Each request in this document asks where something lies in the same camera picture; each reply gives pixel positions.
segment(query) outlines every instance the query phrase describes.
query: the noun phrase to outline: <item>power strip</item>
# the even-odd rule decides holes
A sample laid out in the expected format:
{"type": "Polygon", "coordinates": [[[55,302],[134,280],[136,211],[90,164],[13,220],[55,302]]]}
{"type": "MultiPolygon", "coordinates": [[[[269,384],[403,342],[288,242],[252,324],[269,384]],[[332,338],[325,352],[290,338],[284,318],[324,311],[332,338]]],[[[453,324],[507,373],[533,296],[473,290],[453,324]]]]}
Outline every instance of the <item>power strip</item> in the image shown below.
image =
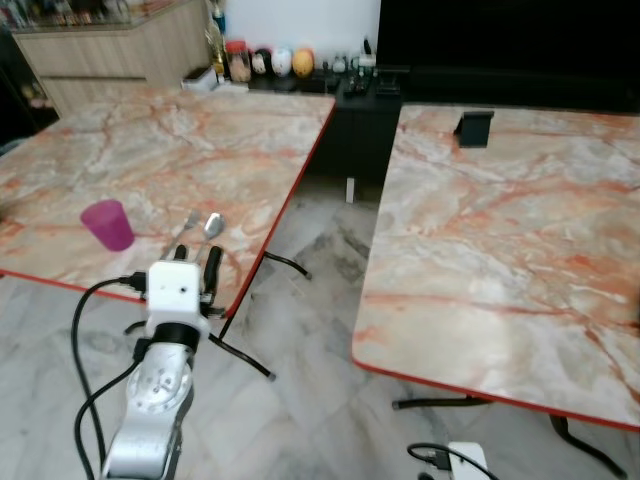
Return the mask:
{"type": "MultiPolygon", "coordinates": [[[[466,455],[487,468],[484,451],[477,443],[451,442],[449,443],[449,448],[466,455]]],[[[487,476],[484,473],[461,458],[449,454],[449,460],[451,461],[451,478],[455,480],[487,480],[487,476]]]]}

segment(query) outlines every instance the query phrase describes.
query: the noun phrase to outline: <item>metal spoon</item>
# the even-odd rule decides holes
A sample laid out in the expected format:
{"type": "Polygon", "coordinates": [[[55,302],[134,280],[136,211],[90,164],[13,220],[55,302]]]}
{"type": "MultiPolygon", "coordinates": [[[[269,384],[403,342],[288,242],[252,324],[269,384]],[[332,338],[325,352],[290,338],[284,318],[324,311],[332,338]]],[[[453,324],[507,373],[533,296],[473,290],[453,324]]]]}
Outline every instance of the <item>metal spoon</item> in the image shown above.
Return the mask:
{"type": "Polygon", "coordinates": [[[173,240],[171,240],[171,243],[169,244],[167,249],[162,253],[160,260],[164,260],[169,256],[169,254],[171,253],[171,250],[175,248],[176,244],[178,243],[178,240],[180,240],[180,237],[184,232],[186,232],[187,230],[191,230],[193,227],[198,225],[198,222],[200,222],[200,216],[201,214],[199,210],[191,210],[191,213],[189,214],[189,218],[187,218],[187,221],[184,224],[184,227],[182,227],[182,230],[180,230],[180,232],[175,237],[173,237],[173,240]]]}
{"type": "Polygon", "coordinates": [[[194,263],[198,263],[198,260],[200,260],[200,257],[202,256],[202,252],[204,252],[204,247],[206,247],[211,240],[220,235],[223,232],[224,227],[224,217],[221,214],[212,213],[209,216],[209,220],[207,220],[207,223],[205,223],[204,225],[204,240],[202,241],[202,245],[198,249],[198,253],[196,254],[194,263]]]}

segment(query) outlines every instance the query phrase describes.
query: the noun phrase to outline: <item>pink cup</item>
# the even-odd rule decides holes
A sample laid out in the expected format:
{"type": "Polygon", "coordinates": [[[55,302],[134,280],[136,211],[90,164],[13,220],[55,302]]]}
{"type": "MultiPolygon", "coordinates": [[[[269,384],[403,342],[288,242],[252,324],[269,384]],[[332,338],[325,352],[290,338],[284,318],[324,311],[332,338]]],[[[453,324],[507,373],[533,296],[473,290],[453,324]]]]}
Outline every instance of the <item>pink cup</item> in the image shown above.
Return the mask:
{"type": "Polygon", "coordinates": [[[122,204],[103,200],[87,207],[80,220],[112,252],[125,250],[133,243],[133,232],[122,204]]]}

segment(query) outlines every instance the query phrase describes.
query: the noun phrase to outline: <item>red table edge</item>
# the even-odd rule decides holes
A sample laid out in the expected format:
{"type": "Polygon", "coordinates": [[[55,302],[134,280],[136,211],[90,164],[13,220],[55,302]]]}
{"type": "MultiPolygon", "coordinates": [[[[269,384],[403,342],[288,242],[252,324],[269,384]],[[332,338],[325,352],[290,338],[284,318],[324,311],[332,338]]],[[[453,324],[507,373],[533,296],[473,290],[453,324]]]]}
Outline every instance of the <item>red table edge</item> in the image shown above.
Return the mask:
{"type": "Polygon", "coordinates": [[[329,121],[331,120],[331,118],[333,118],[333,114],[335,112],[335,109],[336,109],[336,101],[334,99],[333,106],[331,107],[331,111],[327,115],[327,118],[325,119],[324,124],[322,125],[322,128],[320,129],[320,133],[318,134],[318,137],[316,138],[316,141],[314,142],[313,147],[311,148],[311,151],[309,152],[309,155],[307,155],[307,159],[305,160],[304,165],[302,165],[302,168],[300,169],[300,173],[298,174],[298,178],[296,178],[296,181],[293,183],[293,186],[291,187],[291,190],[289,191],[289,195],[287,195],[287,198],[284,201],[284,204],[282,205],[282,208],[280,209],[280,212],[278,213],[278,216],[276,217],[275,222],[273,223],[273,227],[271,227],[271,231],[267,235],[267,238],[265,238],[264,243],[262,244],[262,248],[258,252],[258,256],[256,257],[257,261],[253,264],[253,267],[251,267],[251,270],[249,270],[249,275],[247,275],[247,278],[245,279],[244,284],[242,285],[242,287],[240,287],[240,291],[238,292],[239,293],[238,296],[236,296],[236,300],[231,304],[231,307],[229,307],[227,309],[226,318],[233,318],[233,316],[236,314],[236,312],[238,310],[238,307],[240,307],[240,303],[242,303],[242,300],[244,299],[245,295],[247,294],[247,290],[249,289],[249,286],[251,285],[251,282],[253,282],[253,277],[255,277],[256,272],[258,271],[258,268],[260,267],[260,263],[261,263],[262,257],[264,255],[264,252],[267,250],[267,246],[269,245],[269,242],[271,241],[271,237],[273,237],[273,234],[276,232],[276,228],[278,227],[278,224],[280,223],[280,219],[282,218],[282,215],[284,214],[284,211],[289,206],[289,202],[291,201],[291,197],[293,197],[293,194],[297,190],[298,185],[300,184],[300,181],[302,180],[302,177],[304,176],[304,172],[307,169],[307,166],[309,165],[309,162],[311,161],[311,157],[313,157],[313,154],[315,153],[316,149],[318,148],[318,144],[320,143],[320,140],[324,136],[324,132],[327,129],[327,126],[329,125],[329,121]]]}
{"type": "Polygon", "coordinates": [[[558,410],[555,408],[545,407],[543,405],[537,405],[535,403],[523,402],[520,400],[513,400],[506,397],[498,397],[496,395],[491,395],[489,393],[484,393],[484,392],[477,392],[475,390],[470,390],[468,388],[456,387],[454,385],[447,385],[445,383],[433,382],[431,380],[425,380],[423,378],[412,377],[410,375],[405,375],[403,373],[398,373],[391,370],[384,370],[382,368],[374,367],[371,365],[367,365],[366,363],[360,362],[353,356],[353,351],[351,352],[351,361],[355,363],[358,367],[362,368],[363,370],[367,370],[373,373],[379,373],[382,375],[387,375],[393,378],[397,378],[398,380],[404,380],[404,381],[413,382],[413,383],[420,383],[422,385],[427,385],[429,387],[436,387],[442,390],[449,390],[452,392],[462,393],[464,395],[471,395],[473,397],[482,398],[485,400],[491,400],[498,403],[506,403],[508,405],[526,408],[527,410],[534,410],[534,411],[546,413],[548,415],[556,415],[559,417],[572,418],[575,420],[580,420],[582,422],[595,423],[597,425],[602,425],[604,427],[612,427],[619,430],[625,430],[628,432],[640,432],[640,426],[638,425],[628,425],[626,423],[614,422],[614,421],[605,420],[602,418],[589,417],[587,415],[582,415],[580,413],[573,413],[565,410],[558,410]]]}
{"type": "MultiPolygon", "coordinates": [[[[276,228],[278,227],[278,223],[280,223],[280,219],[282,218],[282,215],[284,214],[284,211],[287,209],[287,206],[289,205],[289,202],[291,201],[291,197],[293,197],[293,194],[295,193],[296,189],[298,188],[298,185],[300,184],[300,181],[302,180],[304,172],[307,169],[307,166],[309,165],[309,162],[311,161],[311,157],[313,157],[313,154],[315,153],[316,149],[318,148],[318,144],[320,143],[320,140],[324,136],[324,132],[327,129],[327,126],[329,125],[329,121],[333,117],[335,109],[336,109],[336,102],[335,102],[335,99],[334,99],[333,106],[331,107],[331,111],[327,115],[327,118],[325,119],[324,124],[322,125],[322,128],[320,129],[320,133],[318,133],[318,137],[316,138],[316,141],[314,142],[313,147],[311,148],[311,151],[307,155],[307,159],[305,160],[304,165],[302,165],[302,168],[300,169],[300,173],[298,174],[298,177],[296,178],[296,181],[294,182],[293,186],[291,187],[291,190],[289,191],[289,195],[287,195],[287,198],[284,201],[284,204],[282,205],[282,208],[280,209],[280,212],[278,213],[278,216],[276,217],[275,222],[273,223],[273,226],[271,227],[271,230],[269,231],[269,234],[265,238],[265,241],[262,244],[262,247],[260,248],[260,251],[258,252],[258,256],[256,257],[256,261],[254,262],[253,266],[251,267],[251,270],[249,270],[249,274],[247,275],[247,278],[244,281],[244,284],[240,287],[240,290],[238,291],[238,295],[236,296],[235,301],[231,304],[231,307],[227,310],[227,315],[226,315],[227,318],[228,317],[232,317],[233,315],[235,315],[236,311],[238,310],[238,307],[240,306],[240,303],[242,302],[242,300],[244,299],[245,295],[247,294],[247,290],[249,289],[249,285],[251,285],[251,282],[253,281],[253,277],[255,276],[256,271],[258,270],[258,267],[260,267],[260,263],[261,263],[260,260],[262,259],[262,256],[264,255],[264,252],[267,249],[267,246],[269,245],[269,242],[271,241],[271,237],[273,237],[273,234],[275,233],[276,228]]],[[[18,277],[18,278],[22,278],[22,279],[25,279],[25,280],[30,280],[30,281],[37,282],[37,283],[43,283],[45,285],[51,285],[51,286],[54,286],[54,287],[66,288],[68,290],[75,290],[77,292],[84,292],[89,288],[89,287],[81,287],[79,285],[73,285],[71,283],[62,283],[62,282],[58,282],[56,280],[48,280],[46,278],[39,278],[39,277],[35,277],[33,275],[27,275],[25,273],[12,272],[11,270],[5,270],[3,268],[0,268],[0,275],[9,275],[11,277],[18,277]]],[[[141,300],[140,298],[128,297],[126,295],[120,295],[118,293],[111,293],[111,292],[105,292],[105,291],[98,290],[95,294],[96,295],[100,295],[102,297],[114,298],[116,300],[124,300],[125,302],[145,303],[145,301],[141,300]]]]}

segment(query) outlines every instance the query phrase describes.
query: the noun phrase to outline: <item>orange ball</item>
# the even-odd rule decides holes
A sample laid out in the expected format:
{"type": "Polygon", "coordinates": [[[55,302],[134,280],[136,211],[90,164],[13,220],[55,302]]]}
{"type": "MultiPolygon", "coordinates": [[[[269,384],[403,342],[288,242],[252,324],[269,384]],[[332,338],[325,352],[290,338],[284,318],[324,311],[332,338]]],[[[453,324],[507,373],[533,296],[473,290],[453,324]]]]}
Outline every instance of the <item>orange ball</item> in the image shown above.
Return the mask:
{"type": "Polygon", "coordinates": [[[313,50],[310,48],[301,48],[293,55],[293,71],[300,78],[308,77],[313,73],[313,50]]]}

